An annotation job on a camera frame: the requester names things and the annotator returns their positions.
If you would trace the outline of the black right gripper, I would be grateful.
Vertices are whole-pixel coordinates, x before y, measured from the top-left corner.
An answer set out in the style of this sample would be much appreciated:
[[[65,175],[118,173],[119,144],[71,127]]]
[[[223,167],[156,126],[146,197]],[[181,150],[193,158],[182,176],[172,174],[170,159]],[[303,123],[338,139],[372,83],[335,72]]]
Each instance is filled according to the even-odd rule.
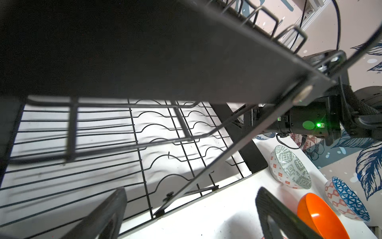
[[[324,140],[341,136],[342,104],[339,97],[318,98],[308,106],[295,106],[277,117],[263,133],[312,135]]]

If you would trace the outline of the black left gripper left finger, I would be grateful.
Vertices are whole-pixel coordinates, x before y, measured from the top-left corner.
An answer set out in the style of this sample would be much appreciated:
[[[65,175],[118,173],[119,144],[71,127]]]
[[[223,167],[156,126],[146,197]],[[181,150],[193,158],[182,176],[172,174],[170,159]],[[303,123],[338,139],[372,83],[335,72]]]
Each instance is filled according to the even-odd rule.
[[[127,197],[117,188],[108,198],[66,233],[64,239],[116,239],[123,221]]]

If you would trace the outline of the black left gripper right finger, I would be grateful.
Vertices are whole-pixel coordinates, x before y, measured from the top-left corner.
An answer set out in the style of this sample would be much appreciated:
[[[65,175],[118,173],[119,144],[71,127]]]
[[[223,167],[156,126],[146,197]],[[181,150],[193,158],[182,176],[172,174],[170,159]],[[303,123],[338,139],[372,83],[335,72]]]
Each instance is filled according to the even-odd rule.
[[[300,220],[266,188],[255,199],[261,229],[266,239],[320,239],[321,236]]]

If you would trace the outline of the green patterned bowl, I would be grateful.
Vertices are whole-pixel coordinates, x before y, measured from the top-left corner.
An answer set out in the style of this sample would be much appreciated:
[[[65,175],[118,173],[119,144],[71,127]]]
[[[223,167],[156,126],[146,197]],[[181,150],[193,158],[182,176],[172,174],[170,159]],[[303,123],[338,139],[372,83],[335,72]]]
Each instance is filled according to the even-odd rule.
[[[310,175],[300,159],[287,147],[278,145],[272,151],[269,171],[274,179],[292,189],[308,190]]]

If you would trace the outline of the black wire dish rack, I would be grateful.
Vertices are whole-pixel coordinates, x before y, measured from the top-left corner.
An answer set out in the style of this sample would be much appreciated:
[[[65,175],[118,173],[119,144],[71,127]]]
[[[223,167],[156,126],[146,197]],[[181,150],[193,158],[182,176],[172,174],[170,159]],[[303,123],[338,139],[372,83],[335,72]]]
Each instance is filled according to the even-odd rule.
[[[1,238],[61,239],[117,188],[127,236],[266,169],[255,137],[382,38],[326,76],[279,22],[249,1],[1,1]]]

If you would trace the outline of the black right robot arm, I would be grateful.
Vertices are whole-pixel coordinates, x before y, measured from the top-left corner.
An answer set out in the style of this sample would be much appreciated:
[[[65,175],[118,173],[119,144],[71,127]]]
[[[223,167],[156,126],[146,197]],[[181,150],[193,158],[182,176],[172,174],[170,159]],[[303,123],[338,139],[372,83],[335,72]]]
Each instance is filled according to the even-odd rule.
[[[302,58],[326,76],[347,60],[342,50],[327,50]],[[261,134],[275,133],[279,137],[301,134],[324,139],[327,145],[341,137],[341,126],[351,138],[382,139],[382,106],[373,108],[362,101],[351,89],[348,73],[344,72],[335,86],[307,106],[294,106],[272,123]],[[243,133],[274,105],[259,106],[237,119],[233,125]]]

